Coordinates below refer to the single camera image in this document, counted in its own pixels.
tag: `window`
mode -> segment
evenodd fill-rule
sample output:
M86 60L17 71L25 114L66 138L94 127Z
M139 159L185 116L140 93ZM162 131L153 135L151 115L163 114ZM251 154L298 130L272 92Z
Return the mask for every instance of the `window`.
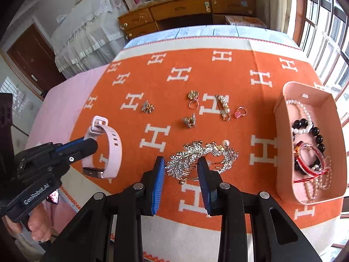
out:
M308 0L300 48L337 105L347 150L349 187L349 34L348 17L337 0ZM321 256L333 261L349 238L349 188L332 247Z
M13 96L12 102L12 117L20 119L24 107L29 102L29 99L16 87L14 82L7 77L3 82L0 93L11 93Z

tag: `black bead bracelet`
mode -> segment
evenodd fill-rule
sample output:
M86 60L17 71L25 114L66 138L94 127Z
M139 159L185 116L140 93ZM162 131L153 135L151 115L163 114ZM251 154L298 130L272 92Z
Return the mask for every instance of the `black bead bracelet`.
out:
M308 126L308 122L305 118L302 118L301 120L294 121L292 128L300 129L300 128L305 128L306 126ZM318 149L323 153L325 151L325 145L322 143L323 136L319 134L320 133L319 128L314 126L311 128L310 132L315 137L315 142L318 144ZM315 165L319 166L318 168L315 169L317 171L321 166L319 159L316 159L314 161L314 163L312 165L310 165L310 168L314 168ZM294 161L294 169L296 171L301 172L303 175L306 175L306 173L301 169L301 167L299 166L299 164L296 160Z

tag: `wooden dresser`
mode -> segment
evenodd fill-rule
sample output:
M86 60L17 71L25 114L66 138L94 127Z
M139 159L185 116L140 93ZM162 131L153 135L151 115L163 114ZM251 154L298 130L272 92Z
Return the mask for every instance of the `wooden dresser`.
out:
M193 25L225 24L225 15L254 16L255 0L160 0L118 18L126 37Z

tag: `box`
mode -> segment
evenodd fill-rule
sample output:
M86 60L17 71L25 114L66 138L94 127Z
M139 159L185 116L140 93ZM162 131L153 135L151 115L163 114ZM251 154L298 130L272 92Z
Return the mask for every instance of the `box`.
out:
M331 186L327 190L319 189L314 200L308 200L304 183L294 183L294 180L306 177L294 171L294 144L300 140L314 144L315 139L309 133L296 135L296 141L293 142L291 123L305 116L296 105L287 105L286 100L298 100L305 105L314 125L323 136L326 147L324 155L331 158ZM333 96L309 85L288 82L283 86L281 96L274 106L274 114L277 130L276 190L280 198L288 203L311 205L342 197L347 188L347 157L342 125ZM316 159L310 153L306 157L306 162Z
M260 19L246 16L226 16L226 22L230 25L252 26L266 29L267 26Z

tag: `wooden door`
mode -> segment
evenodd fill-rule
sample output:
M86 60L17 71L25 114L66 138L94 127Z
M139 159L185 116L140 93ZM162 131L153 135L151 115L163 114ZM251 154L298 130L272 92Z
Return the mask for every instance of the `wooden door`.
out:
M55 64L55 54L32 24L7 51L22 73L41 91L66 79Z

